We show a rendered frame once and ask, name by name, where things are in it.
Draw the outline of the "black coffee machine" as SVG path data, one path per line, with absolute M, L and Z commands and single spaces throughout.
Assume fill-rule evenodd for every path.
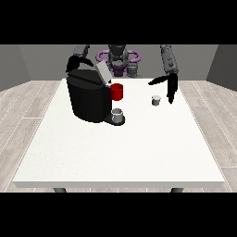
M 107 122 L 114 126 L 125 123 L 124 115 L 120 123 L 112 121 L 114 100 L 111 99 L 111 85 L 103 84 L 96 70 L 72 70 L 68 74 L 67 85 L 73 113 L 79 119 L 92 123 Z

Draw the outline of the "pale grey machine lid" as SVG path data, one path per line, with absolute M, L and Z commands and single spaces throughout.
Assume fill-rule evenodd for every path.
M 103 84 L 108 84 L 112 80 L 113 76 L 110 73 L 105 61 L 97 63 L 94 67 L 99 73 Z

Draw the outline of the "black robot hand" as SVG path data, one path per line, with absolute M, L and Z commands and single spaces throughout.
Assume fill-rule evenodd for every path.
M 66 72 L 71 72 L 72 70 L 77 69 L 80 66 L 80 63 L 91 67 L 94 65 L 90 59 L 83 56 L 71 56 L 66 67 Z
M 170 104 L 173 103 L 174 95 L 178 91 L 178 75 L 176 73 L 169 73 L 169 75 L 154 78 L 148 82 L 149 85 L 155 85 L 162 83 L 164 81 L 168 82 L 168 93 L 167 98 Z

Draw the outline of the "red pod holder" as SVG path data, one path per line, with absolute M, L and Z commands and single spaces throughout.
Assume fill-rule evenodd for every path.
M 123 85 L 120 83 L 113 83 L 110 86 L 111 99 L 114 101 L 119 101 L 123 98 Z

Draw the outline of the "small grey cup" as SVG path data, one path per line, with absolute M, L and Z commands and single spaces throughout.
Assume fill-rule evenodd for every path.
M 123 120 L 123 112 L 120 108 L 114 108 L 111 111 L 112 121 L 115 123 L 120 123 Z

